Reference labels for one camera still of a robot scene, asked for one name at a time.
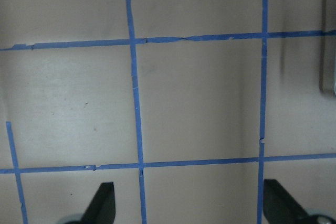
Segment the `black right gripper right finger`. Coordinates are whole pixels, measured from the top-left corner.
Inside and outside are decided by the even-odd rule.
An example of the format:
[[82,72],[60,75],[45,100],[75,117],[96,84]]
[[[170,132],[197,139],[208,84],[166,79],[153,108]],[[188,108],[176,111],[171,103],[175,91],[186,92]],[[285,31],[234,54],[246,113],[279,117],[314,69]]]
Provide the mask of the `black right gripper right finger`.
[[269,223],[302,223],[309,214],[276,179],[264,180],[263,213]]

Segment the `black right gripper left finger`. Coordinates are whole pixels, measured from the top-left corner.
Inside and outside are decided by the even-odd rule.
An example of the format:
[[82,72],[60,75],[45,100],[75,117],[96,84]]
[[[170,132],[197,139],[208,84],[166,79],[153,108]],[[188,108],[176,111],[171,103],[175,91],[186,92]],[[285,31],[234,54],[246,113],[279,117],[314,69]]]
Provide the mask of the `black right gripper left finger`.
[[114,183],[102,183],[80,219],[80,223],[113,224],[116,218],[115,203]]

